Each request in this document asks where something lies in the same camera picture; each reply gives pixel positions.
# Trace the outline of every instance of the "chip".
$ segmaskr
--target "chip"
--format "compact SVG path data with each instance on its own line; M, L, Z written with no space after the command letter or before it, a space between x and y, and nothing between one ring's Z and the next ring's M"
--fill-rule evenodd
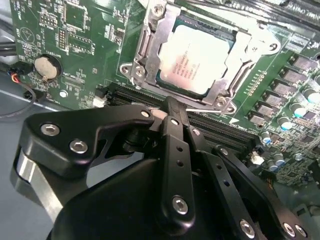
M305 137L301 140L301 142L311 143L314 139L315 139L314 137L307 135L307 136L305 136Z
M270 136L270 139L272 142L276 142L280 139L280 136L276 133L272 133L271 136Z
M273 91L280 95L286 95L288 94L288 92L291 92L291 86L286 85L282 82L275 82L271 88Z
M309 120L311 120L311 119L313 119L314 117L315 117L315 113L314 112L312 112L312 111L308 111L303 117L305 118L305 119L309 119Z
M312 149L312 152L314 152L315 154L320 154L320 145L315 146L315 147Z
M272 106L278 106L281 102L282 99L279 96L276 96L275 94L272 94L271 92L266 93L264 101L267 104L270 104Z
M256 115L254 112L249 115L248 119L251 123L257 124L258 126L263 125L265 122L263 117Z
M303 74L300 74L298 72L295 72L295 71L292 71L292 70L288 70L283 76L282 78L284 80L287 80L293 84L297 83L298 81L301 81L301 82L305 82L308 78L303 75Z
M225 61L229 50L227 41L179 25L159 52L160 79L203 95L227 70Z
M270 116L274 112L274 110L271 107L259 103L257 107L257 112L262 115Z
M318 66L316 61L308 59L304 56L294 56L292 65L302 70L315 69Z

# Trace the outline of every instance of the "black bracket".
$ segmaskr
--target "black bracket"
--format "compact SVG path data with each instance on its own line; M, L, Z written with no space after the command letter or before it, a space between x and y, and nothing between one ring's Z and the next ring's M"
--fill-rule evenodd
M138 219L138 222L134 222L137 225L131 229L133 233L139 234L136 233L137 228L147 227L142 228L144 231L148 229L146 238L160 234L149 222L150 216L153 216L157 228L162 234L165 233L161 235L161 239L171 236L202 238L201 235L195 237L195 233L203 233L204 238L212 239L212 233L204 229L204 224L211 224L215 215L219 214L221 222L225 223L221 229L225 239L311 239L300 220L239 159L221 145L214 149L207 145L203 134L189 124L183 103L168 97L157 111L153 115L144 106L125 105L36 114L25 121L19 141L20 151L13 166L13 173L18 176L12 182L19 192L41 204L47 211L50 209L47 206L47 195L43 194L43 185L38 181L45 179L48 184L44 186L49 188L48 194L59 195L56 202L61 205L61 212L55 211L52 217L55 220L58 215L52 240L65 239L64 236L73 240L84 236L79 231L84 231L83 226L77 231L71 231L74 224L83 223L74 221L79 218L79 211L75 206L90 209L87 213L81 212L86 215L83 219L89 218L84 226L95 223L92 228L97 228L87 233L87 239L101 239L106 237L104 234L109 236L113 229L106 228L108 224L105 222L99 227L101 223L98 220L103 217L101 215L108 214L112 225L117 219L117 212L112 207L118 206L119 201L109 198L108 194L111 193L106 195L105 190L112 190L115 198L121 199L122 206L141 208L132 208L127 214L130 218ZM104 150L99 148L100 140L106 140ZM135 151L144 152L147 159L86 190L84 179L91 166L101 163L95 163L98 155L103 153L116 158L130 156ZM32 175L22 171L26 169L21 167L22 160L37 169L38 178L33 179ZM155 181L149 176L151 170ZM198 184L195 187L199 179L205 187L199 187ZM77 190L69 193L67 191L72 189L69 186L75 186ZM120 186L136 188L137 195L132 189L119 189ZM214 197L203 195L202 189L206 189ZM99 196L104 196L101 204L98 204L101 201ZM137 202L136 198L148 199L149 196L156 198L152 205L149 201L146 201L147 204ZM204 218L199 196L202 199L208 198L201 200L201 203L217 206L213 211L211 205L206 207L210 210L208 215L211 214L212 217ZM88 206L86 203L91 201L96 204ZM130 218L121 218L119 224L133 224ZM71 230L67 229L66 235L61 229L69 225ZM112 236L117 238L121 234L114 232Z

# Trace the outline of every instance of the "screw hole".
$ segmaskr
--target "screw hole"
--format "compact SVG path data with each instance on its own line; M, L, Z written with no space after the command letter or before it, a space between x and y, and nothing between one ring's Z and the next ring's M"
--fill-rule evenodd
M176 161L176 164L179 166L179 167L183 167L184 166L184 163L180 160Z
M228 113L233 113L235 111L232 106L228 107L226 110L228 111Z
M226 180L223 181L224 185L226 185L227 187L230 187L230 183Z
M278 45L276 43L272 43L269 47L270 47L270 51L274 51L277 49Z
M129 69L128 69L126 66L124 66L124 67L122 68L122 72L123 72L124 74L127 74L127 73L129 72Z

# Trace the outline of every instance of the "connector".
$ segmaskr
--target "connector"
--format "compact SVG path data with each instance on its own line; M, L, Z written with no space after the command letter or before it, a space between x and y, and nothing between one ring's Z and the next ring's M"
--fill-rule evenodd
M47 96L47 93L46 92L43 92L43 91L39 91L39 90L36 90L36 89L32 89L35 93L35 97L36 97L36 102L37 103L41 103L43 100L46 99L46 96ZM23 94L23 97L25 99L28 99L28 100L31 100L32 99L32 94L31 92L29 91L26 91L24 94Z
M23 61L17 61L16 63L12 64L8 68L8 74L18 74L21 75L28 75L31 72L35 71L35 66L32 63L27 63Z

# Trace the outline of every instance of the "black cable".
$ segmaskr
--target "black cable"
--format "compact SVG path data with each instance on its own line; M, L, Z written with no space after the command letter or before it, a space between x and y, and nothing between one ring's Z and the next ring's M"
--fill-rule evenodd
M35 103L37 96L36 96L36 93L32 90L32 88L22 82L19 82L18 84L31 93L31 95L32 95L31 101L24 108L22 108L18 111L14 111L14 112L7 113L7 114L0 114L0 119L12 118L17 115L23 114L23 113L27 112Z
M10 34L12 36L15 35L14 34L14 27L10 23L8 23L2 19L0 19L0 29L2 29L3 31L7 32L8 34Z
M8 50L1 50L0 49L0 56L7 57L7 56L16 56L17 51L16 49L8 49Z
M0 42L0 49L15 49L16 43L14 41Z
M7 73L9 69L9 65L4 63L4 62L0 62L0 73Z

